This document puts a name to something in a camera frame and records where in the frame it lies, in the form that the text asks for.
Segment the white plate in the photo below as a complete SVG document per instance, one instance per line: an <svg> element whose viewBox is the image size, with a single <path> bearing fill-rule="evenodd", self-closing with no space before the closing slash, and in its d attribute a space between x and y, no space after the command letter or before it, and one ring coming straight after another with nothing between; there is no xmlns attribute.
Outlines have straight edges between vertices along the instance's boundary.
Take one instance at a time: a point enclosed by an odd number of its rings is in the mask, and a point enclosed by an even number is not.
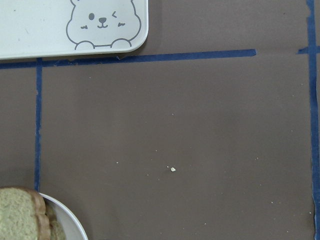
<svg viewBox="0 0 320 240"><path fill-rule="evenodd" d="M57 218L57 222L61 224L67 240L88 240L87 234L78 218L57 199L40 193L46 203L52 207Z"/></svg>

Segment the cream bear tray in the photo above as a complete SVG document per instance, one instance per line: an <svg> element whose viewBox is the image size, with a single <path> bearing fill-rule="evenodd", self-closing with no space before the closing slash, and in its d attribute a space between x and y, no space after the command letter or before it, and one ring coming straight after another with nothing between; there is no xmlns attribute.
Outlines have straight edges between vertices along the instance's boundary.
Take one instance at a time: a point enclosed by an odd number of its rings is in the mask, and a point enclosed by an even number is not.
<svg viewBox="0 0 320 240"><path fill-rule="evenodd" d="M146 41L146 0L3 0L3 60L128 53Z"/></svg>

